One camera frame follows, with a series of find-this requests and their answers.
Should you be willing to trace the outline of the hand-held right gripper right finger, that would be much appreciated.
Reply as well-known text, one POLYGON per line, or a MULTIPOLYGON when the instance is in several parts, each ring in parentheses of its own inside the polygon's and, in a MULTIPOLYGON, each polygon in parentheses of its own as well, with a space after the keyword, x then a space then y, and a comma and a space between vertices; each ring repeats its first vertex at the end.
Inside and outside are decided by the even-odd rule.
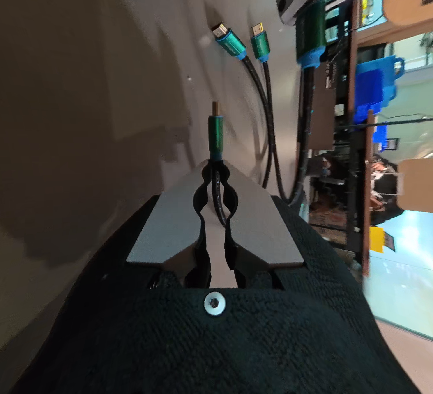
POLYGON ((230 213, 225 258, 238 288, 247 288, 259 273, 302 267, 304 258, 268 191, 228 161, 221 161, 218 171, 230 213))

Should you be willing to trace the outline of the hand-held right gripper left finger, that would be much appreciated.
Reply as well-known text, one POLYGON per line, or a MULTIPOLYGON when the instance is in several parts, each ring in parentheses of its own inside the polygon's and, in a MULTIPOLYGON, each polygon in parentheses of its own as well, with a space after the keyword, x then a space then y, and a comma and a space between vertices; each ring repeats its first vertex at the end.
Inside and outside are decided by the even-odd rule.
POLYGON ((203 208, 208 204, 212 166, 205 160, 161 193, 126 262, 173 272, 188 288, 211 280, 203 208))

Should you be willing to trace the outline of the dark storage shelf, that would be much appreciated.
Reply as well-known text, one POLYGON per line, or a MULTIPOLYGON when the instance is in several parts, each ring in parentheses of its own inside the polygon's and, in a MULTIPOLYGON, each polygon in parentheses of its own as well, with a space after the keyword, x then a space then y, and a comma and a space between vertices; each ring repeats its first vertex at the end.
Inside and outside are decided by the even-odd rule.
POLYGON ((337 105, 343 115, 334 118, 330 177, 311 177, 309 224, 337 252, 362 285, 369 273, 369 172, 372 127, 355 128, 355 73, 362 0, 345 0, 337 8, 338 36, 328 46, 329 64, 336 69, 337 105))

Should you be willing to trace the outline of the yellow label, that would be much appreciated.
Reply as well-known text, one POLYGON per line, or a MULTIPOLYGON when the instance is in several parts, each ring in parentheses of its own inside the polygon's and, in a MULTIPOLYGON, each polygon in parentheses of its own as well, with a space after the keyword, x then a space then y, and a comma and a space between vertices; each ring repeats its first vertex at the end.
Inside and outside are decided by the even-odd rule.
POLYGON ((381 227, 369 227, 369 250, 377 253, 383 253, 385 245, 385 231, 381 227))

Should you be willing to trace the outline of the brown cardboard panel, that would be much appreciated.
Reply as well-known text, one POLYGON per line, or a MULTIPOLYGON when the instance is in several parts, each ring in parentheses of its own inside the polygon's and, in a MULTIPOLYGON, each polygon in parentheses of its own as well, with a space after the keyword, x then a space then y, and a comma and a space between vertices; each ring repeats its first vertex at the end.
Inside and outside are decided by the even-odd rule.
POLYGON ((323 62, 314 73, 315 89, 312 103, 310 150, 331 150, 334 140, 336 105, 336 66, 323 62))

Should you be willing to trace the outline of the blue plastic part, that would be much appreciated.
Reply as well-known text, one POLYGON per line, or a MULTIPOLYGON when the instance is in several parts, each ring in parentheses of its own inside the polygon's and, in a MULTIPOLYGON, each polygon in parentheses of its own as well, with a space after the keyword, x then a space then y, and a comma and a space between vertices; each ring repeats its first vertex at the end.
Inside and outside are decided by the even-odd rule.
POLYGON ((360 63, 355 71, 354 124, 363 123, 371 110, 379 114, 397 96, 396 80, 403 76, 405 60, 395 55, 360 63))

